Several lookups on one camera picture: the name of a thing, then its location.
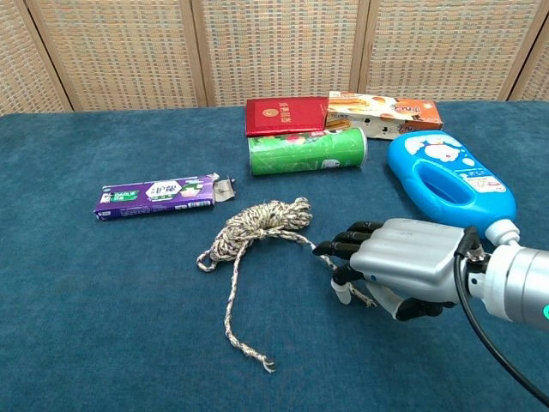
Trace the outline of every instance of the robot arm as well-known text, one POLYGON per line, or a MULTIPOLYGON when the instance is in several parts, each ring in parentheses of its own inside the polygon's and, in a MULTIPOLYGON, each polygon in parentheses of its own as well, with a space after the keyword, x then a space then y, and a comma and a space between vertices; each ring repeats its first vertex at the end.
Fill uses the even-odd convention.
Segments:
MULTIPOLYGON (((463 234, 459 227, 410 219, 357 222, 313 252, 348 259, 332 277, 342 302, 350 301, 349 282, 364 279, 393 318, 409 320, 460 302, 453 263, 463 234)), ((490 314, 549 330, 549 252, 501 245, 461 265, 468 294, 482 299, 490 314)))

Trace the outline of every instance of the bottle cap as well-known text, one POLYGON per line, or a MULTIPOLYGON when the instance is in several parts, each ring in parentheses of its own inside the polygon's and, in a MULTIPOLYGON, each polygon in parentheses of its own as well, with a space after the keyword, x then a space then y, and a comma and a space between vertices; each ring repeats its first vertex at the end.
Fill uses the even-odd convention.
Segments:
POLYGON ((493 222, 485 232, 486 237, 495 245, 509 245, 520 240, 520 230, 510 219, 493 222))

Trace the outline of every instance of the blue carpet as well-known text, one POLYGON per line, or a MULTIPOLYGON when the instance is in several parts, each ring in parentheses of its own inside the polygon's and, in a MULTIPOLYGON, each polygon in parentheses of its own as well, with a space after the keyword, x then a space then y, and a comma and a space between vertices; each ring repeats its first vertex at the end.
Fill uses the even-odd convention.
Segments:
MULTIPOLYGON (((522 244, 549 249, 549 104, 444 102, 445 130, 516 195, 522 244)), ((0 118, 0 410, 542 410, 488 354, 461 308, 399 323, 339 303, 306 247, 256 242, 233 329, 269 354, 266 373, 224 335, 232 266, 198 254, 241 209, 307 197, 301 233, 422 218, 386 165, 388 142, 349 168, 253 178, 244 109, 0 118), (96 221, 102 185, 213 173, 237 198, 212 209, 96 221)), ((549 334, 474 308, 510 359, 549 391, 549 334)))

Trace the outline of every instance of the cardboard box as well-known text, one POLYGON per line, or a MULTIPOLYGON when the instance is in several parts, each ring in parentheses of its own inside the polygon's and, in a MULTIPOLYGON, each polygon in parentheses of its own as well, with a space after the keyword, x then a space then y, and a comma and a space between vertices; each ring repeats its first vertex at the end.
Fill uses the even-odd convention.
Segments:
POLYGON ((232 179, 215 173, 190 178, 129 185, 103 186, 95 216, 106 221, 118 217, 213 206, 234 197, 232 179))
POLYGON ((368 138, 393 140, 409 131, 441 130, 443 121, 432 100, 329 92, 326 129, 349 127, 359 127, 368 138))

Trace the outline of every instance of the wicker panel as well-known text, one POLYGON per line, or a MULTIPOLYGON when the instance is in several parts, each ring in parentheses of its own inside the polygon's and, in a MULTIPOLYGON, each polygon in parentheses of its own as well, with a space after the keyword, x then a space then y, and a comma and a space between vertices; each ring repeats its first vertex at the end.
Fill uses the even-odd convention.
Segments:
POLYGON ((60 84, 46 69, 49 62, 40 55, 29 31, 33 27, 25 24, 14 0, 0 1, 0 26, 0 115, 63 112, 68 104, 57 93, 60 84))
POLYGON ((520 100, 549 101, 549 39, 540 46, 540 56, 519 96, 520 100))
POLYGON ((525 39, 544 1, 379 0, 359 88, 436 100, 505 99, 503 87, 508 93, 515 80, 517 56, 524 59, 531 46, 525 39))
POLYGON ((358 0, 200 4, 210 103, 349 89, 358 0))
POLYGON ((199 106, 182 3, 29 1, 80 110, 199 106))

